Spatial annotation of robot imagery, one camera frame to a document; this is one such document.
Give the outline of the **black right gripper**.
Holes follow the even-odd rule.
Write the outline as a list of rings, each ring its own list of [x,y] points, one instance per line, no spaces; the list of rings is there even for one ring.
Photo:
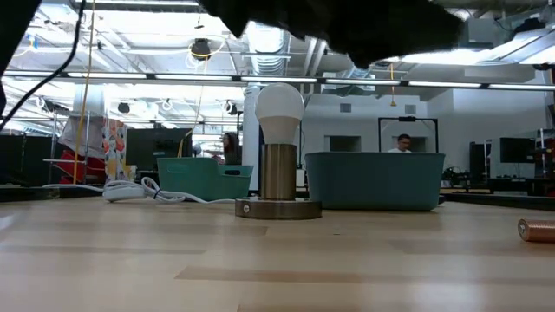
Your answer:
[[[451,49],[463,20],[429,0],[197,0],[235,35],[247,23],[325,40],[358,68],[393,56]]]

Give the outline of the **overhead LED light bar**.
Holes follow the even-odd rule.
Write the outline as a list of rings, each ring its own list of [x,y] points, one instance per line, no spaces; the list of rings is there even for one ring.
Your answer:
[[[296,76],[242,76],[242,75],[205,75],[205,74],[139,74],[139,73],[102,73],[62,72],[54,78],[56,81],[78,82],[89,80],[99,83],[139,83],[139,84],[212,84],[243,85],[248,83],[290,83],[316,84],[328,86],[357,87],[394,87],[394,88],[454,88],[503,91],[554,92],[555,85],[547,84],[512,84],[486,82],[455,81],[406,81],[351,78],[323,78]]]

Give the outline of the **person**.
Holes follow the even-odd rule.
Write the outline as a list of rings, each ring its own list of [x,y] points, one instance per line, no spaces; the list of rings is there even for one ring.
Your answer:
[[[389,153],[411,153],[412,138],[406,134],[400,134],[397,138],[397,145],[388,150]]]
[[[242,149],[239,138],[235,133],[225,133],[222,138],[225,164],[240,166],[242,164]]]

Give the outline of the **dark teal plastic bin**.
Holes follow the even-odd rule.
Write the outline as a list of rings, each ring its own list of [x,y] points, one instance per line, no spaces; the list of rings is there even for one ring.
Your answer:
[[[325,210],[432,211],[444,159],[443,153],[308,153],[310,199]]]

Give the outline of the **brass lamp with white bulb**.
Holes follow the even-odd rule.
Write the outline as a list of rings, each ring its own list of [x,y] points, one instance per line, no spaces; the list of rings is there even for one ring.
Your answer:
[[[259,92],[255,115],[262,130],[259,195],[235,201],[235,215],[266,220],[308,220],[322,216],[319,202],[298,198],[297,146],[304,116],[303,96],[290,84],[272,83]]]

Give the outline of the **light teal plastic bin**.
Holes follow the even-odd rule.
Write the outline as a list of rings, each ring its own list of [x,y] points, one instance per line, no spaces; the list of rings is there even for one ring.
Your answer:
[[[163,191],[184,192],[205,201],[248,195],[251,166],[221,165],[209,158],[159,158],[157,165]]]

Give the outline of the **black computer monitor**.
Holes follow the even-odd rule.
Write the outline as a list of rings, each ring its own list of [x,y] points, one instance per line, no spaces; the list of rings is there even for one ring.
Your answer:
[[[139,171],[156,171],[158,158],[190,157],[191,128],[128,129],[126,164]]]

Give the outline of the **floral patterned cloth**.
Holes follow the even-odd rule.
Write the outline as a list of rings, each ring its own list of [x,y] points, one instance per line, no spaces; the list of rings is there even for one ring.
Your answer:
[[[120,120],[104,119],[102,128],[102,146],[106,182],[113,180],[133,181],[136,166],[128,165],[127,156],[127,125]]]

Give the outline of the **black copper battery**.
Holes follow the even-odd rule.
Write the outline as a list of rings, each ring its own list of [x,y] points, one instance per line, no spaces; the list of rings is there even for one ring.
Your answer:
[[[555,244],[555,221],[520,219],[517,228],[525,242]]]

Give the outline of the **red object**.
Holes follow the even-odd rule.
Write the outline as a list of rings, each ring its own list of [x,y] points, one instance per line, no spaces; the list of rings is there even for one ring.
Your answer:
[[[62,172],[60,179],[61,184],[100,184],[106,181],[105,162],[103,159],[97,159],[84,156],[77,158],[76,178],[74,178],[74,160],[75,152],[71,150],[63,150],[60,159],[55,166]]]

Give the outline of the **silver ventilation duct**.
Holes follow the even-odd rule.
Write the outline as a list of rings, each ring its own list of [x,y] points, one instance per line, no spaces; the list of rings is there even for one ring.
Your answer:
[[[284,75],[286,33],[276,27],[249,22],[245,30],[255,75]]]

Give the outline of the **black rectangular frame stand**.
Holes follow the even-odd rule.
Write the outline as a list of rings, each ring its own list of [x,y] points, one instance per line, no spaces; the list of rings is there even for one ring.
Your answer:
[[[418,118],[415,116],[399,116],[399,117],[378,117],[377,128],[378,128],[378,152],[382,151],[382,122],[384,120],[392,120],[397,122],[421,122],[426,125],[428,121],[434,123],[434,151],[436,153],[440,152],[440,142],[439,142],[439,120],[436,118]]]

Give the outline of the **black wall screen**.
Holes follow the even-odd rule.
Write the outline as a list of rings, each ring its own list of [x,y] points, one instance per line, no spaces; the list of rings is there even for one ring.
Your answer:
[[[529,138],[499,139],[499,156],[501,163],[533,163],[535,140]]]

